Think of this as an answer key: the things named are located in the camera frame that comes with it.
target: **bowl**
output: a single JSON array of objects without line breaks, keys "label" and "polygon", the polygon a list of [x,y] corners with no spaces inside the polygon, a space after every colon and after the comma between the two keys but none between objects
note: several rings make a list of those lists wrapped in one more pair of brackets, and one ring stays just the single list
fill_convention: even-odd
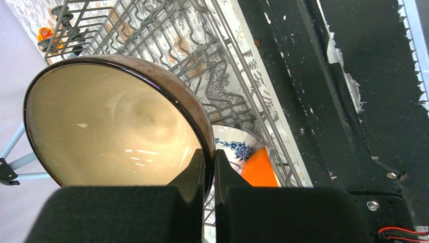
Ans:
[{"label": "bowl", "polygon": [[246,161],[255,152],[257,140],[254,136],[240,129],[212,125],[216,149],[222,149],[231,167],[241,174]]},{"label": "bowl", "polygon": [[57,62],[24,100],[30,145],[61,186],[166,185],[196,149],[212,182],[215,140],[195,95],[142,59],[85,56]]}]

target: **dishwasher rack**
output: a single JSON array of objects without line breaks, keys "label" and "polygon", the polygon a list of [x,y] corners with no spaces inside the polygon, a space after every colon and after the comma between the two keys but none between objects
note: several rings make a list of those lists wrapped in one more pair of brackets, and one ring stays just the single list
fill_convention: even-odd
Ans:
[{"label": "dishwasher rack", "polygon": [[[39,43],[45,61],[75,54],[121,54],[151,61],[180,78],[216,125],[253,134],[269,148],[281,186],[303,186],[217,0],[65,0],[53,38]],[[204,223],[214,226],[214,192]]]}]

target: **metal frame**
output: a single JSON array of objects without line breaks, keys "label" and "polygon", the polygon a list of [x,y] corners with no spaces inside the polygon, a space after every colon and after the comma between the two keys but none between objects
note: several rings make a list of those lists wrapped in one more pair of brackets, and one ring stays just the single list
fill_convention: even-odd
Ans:
[{"label": "metal frame", "polygon": [[[14,133],[12,139],[7,144],[6,148],[3,149],[2,153],[0,154],[0,158],[6,159],[8,155],[11,153],[12,149],[15,147],[15,145],[18,143],[19,139],[24,134],[24,123],[22,123],[19,128]],[[27,155],[22,156],[19,159],[16,159],[9,163],[9,167],[15,171],[33,161],[35,161],[36,155],[32,152]],[[18,174],[18,177],[14,180],[31,180],[31,179],[42,179],[42,178],[50,178],[51,176],[47,172],[40,172],[40,173],[25,173],[25,174]]]}]

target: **black bracket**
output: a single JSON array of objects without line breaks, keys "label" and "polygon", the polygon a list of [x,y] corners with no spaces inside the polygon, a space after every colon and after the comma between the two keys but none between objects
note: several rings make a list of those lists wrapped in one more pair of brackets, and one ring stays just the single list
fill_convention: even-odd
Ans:
[{"label": "black bracket", "polygon": [[0,158],[0,183],[6,186],[19,185],[19,181],[14,181],[18,175],[12,170],[4,158]]}]

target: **black metal panel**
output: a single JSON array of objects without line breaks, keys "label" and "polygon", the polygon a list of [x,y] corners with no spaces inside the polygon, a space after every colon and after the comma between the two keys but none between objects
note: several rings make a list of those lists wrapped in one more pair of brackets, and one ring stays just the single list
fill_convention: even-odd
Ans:
[{"label": "black metal panel", "polygon": [[412,53],[399,22],[397,0],[321,0],[344,58],[345,72],[360,84],[365,139],[378,170],[398,173],[391,181],[411,205],[417,224],[429,224],[429,118]]},{"label": "black metal panel", "polygon": [[[301,152],[303,160],[307,166],[310,178],[315,187],[330,186],[332,181],[326,169],[326,164],[320,153],[319,145],[312,135],[311,127],[306,114],[310,113],[307,105],[300,101],[296,90],[300,88],[299,84],[295,88],[295,83],[292,83],[288,74],[288,66],[282,58],[279,48],[283,48],[285,43],[281,36],[274,35],[271,26],[274,26],[278,20],[283,20],[282,16],[272,18],[271,9],[266,1],[253,1],[248,4],[246,0],[238,0],[241,10],[244,13],[244,18],[249,26],[257,45],[258,51],[262,57],[264,65],[267,69],[270,80],[276,90],[277,97],[282,105],[283,112],[288,119],[289,126],[297,142],[297,146]],[[281,8],[286,8],[287,5],[280,5]],[[272,24],[268,24],[265,19],[264,12],[271,18]]]},{"label": "black metal panel", "polygon": [[[321,2],[345,70],[367,102],[359,116],[340,64],[328,63],[329,33],[316,0],[239,0],[310,177],[315,186],[402,194],[415,222],[428,224],[429,120],[417,104],[397,1]],[[387,172],[406,175],[389,180]]]}]

